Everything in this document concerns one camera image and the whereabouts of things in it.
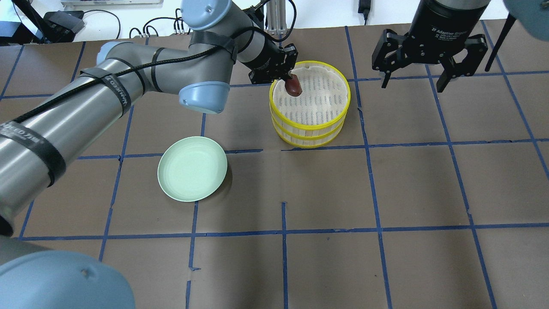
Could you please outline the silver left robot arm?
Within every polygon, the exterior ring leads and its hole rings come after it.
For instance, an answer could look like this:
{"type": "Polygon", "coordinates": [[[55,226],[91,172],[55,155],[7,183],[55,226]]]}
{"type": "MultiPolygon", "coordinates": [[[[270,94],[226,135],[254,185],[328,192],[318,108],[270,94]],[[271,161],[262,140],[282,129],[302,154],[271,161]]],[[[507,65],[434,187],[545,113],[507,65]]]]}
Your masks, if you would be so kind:
{"type": "Polygon", "coordinates": [[[233,65],[253,84],[290,80],[298,51],[280,47],[231,0],[184,0],[188,50],[113,41],[97,64],[23,115],[1,124],[1,307],[133,309],[135,296],[116,269],[88,255],[14,239],[12,221],[65,174],[106,129],[149,91],[176,94],[200,113],[221,113],[233,65]]]}

